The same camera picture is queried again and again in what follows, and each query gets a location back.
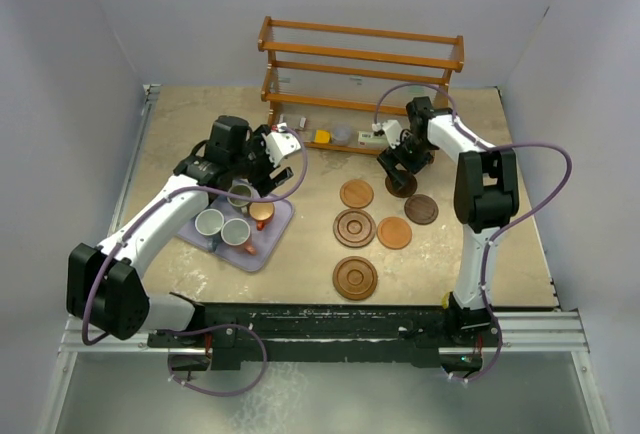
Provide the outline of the brown ringed wooden saucer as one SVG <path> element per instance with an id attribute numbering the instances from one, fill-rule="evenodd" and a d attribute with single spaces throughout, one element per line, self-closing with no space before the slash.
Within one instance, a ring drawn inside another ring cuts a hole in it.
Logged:
<path id="1" fill-rule="evenodd" d="M 374 219 L 362 209 L 345 209 L 335 218 L 333 233 L 339 243 L 350 248 L 368 245 L 376 235 Z"/>

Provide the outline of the dark walnut coaster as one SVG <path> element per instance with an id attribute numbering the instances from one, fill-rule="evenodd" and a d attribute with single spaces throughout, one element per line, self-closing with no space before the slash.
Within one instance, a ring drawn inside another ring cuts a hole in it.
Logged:
<path id="1" fill-rule="evenodd" d="M 409 172 L 401 172 L 403 184 L 399 188 L 395 188 L 392 179 L 389 176 L 385 178 L 385 188 L 394 197 L 409 198 L 413 196 L 417 190 L 418 183 L 415 176 Z"/>
<path id="2" fill-rule="evenodd" d="M 429 225 L 437 219 L 439 208 L 433 198 L 424 194 L 414 194 L 406 200 L 404 212 L 411 222 Z"/>

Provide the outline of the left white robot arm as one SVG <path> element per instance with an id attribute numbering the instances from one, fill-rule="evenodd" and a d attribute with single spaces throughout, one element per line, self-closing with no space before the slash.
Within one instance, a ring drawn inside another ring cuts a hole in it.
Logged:
<path id="1" fill-rule="evenodd" d="M 294 176 L 282 161 L 305 152 L 285 124 L 251 128 L 242 118 L 218 117 L 208 138 L 177 163 L 139 213 L 97 244 L 80 243 L 70 253 L 66 309 L 81 320 L 83 343 L 127 340 L 142 330 L 170 331 L 184 346 L 201 342 L 206 323 L 195 303 L 176 294 L 148 295 L 145 272 L 189 220 L 217 197 L 233 195 L 234 181 L 251 186 L 247 201 L 269 202 L 271 192 Z"/>

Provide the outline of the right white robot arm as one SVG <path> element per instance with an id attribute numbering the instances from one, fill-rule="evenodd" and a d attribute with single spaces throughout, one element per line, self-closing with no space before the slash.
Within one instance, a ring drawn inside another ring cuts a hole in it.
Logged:
<path id="1" fill-rule="evenodd" d="M 406 105 L 409 127 L 397 120 L 375 122 L 375 135 L 388 147 L 377 160 L 398 193 L 409 178 L 442 151 L 456 164 L 453 207 L 463 227 L 460 270 L 444 309 L 446 337 L 467 345 L 495 325 L 490 314 L 497 234 L 519 210 L 516 155 L 510 148 L 493 145 L 467 131 L 450 108 L 436 109 L 428 97 Z"/>

